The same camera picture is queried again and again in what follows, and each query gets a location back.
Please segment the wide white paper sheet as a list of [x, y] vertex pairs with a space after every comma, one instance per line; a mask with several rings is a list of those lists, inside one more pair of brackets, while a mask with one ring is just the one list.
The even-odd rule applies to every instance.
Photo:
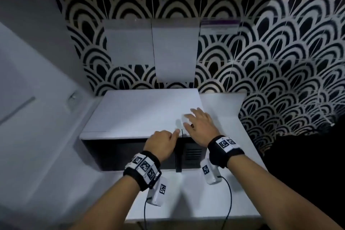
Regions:
[[102, 24], [113, 65], [154, 65], [150, 19], [105, 19]]

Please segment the person's right hand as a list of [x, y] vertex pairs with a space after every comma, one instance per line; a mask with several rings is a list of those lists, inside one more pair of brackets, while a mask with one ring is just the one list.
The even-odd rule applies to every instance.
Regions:
[[190, 137], [199, 145], [203, 147], [208, 147], [208, 144], [210, 141], [218, 136], [221, 135], [220, 131], [218, 130], [217, 127], [213, 127], [207, 117], [206, 117], [206, 112], [202, 110], [202, 119], [197, 120], [195, 119], [195, 116], [191, 114], [185, 114], [184, 117], [188, 119], [189, 124], [194, 125], [194, 132], [189, 133]]

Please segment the long white paper sheet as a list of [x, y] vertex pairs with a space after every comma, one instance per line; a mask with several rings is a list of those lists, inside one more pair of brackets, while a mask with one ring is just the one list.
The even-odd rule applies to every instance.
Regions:
[[195, 78], [200, 20], [153, 19], [153, 52], [159, 83], [191, 83]]

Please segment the white refrigerator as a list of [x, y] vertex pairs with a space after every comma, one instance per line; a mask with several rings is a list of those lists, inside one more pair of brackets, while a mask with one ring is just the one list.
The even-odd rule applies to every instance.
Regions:
[[0, 23], [0, 223], [26, 206], [95, 102]]

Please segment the person's left forearm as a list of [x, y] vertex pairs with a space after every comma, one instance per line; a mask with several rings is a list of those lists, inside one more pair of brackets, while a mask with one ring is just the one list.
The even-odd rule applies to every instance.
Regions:
[[141, 186], [148, 184], [138, 172], [124, 175], [68, 230], [120, 230]]

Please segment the black wristband with marker tags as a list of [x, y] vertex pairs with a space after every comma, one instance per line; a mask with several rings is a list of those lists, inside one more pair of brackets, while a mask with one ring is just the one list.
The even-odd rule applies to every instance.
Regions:
[[211, 164], [221, 168], [227, 167], [231, 157], [245, 154], [233, 139], [224, 135], [214, 137], [207, 148]]
[[139, 185], [140, 191], [153, 189], [160, 179], [162, 172], [158, 158], [149, 151], [135, 154], [132, 160], [125, 166], [123, 176], [129, 176]]

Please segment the black bulky object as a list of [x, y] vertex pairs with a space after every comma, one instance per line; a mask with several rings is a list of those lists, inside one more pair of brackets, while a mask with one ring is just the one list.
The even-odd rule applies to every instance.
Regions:
[[268, 171], [345, 229], [345, 115], [328, 132], [278, 136]]

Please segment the person's right forearm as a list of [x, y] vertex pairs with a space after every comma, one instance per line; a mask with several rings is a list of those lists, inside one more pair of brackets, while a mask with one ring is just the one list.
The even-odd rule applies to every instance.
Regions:
[[343, 230], [319, 208], [246, 155], [231, 157], [227, 168], [271, 230]]

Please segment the person's left hand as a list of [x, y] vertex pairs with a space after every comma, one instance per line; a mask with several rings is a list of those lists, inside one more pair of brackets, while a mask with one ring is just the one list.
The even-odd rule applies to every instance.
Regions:
[[170, 140], [172, 133], [166, 130], [155, 131], [144, 145], [144, 151], [152, 153], [160, 162], [173, 153], [177, 140]]

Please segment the white microwave oven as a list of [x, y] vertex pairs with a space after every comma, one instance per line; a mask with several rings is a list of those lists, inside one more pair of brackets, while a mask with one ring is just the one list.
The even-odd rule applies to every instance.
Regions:
[[[87, 121], [80, 140], [100, 171], [121, 171], [143, 150], [155, 131], [183, 133], [182, 170], [199, 169], [206, 150], [183, 127], [190, 109], [203, 109], [197, 89], [139, 89], [107, 91]], [[175, 170], [175, 153], [161, 163]]]

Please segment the small paper with purple stripe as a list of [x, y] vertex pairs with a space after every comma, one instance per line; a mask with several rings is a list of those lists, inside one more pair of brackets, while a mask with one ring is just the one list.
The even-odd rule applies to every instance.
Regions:
[[240, 20], [237, 19], [203, 19], [200, 24], [202, 35], [236, 35]]

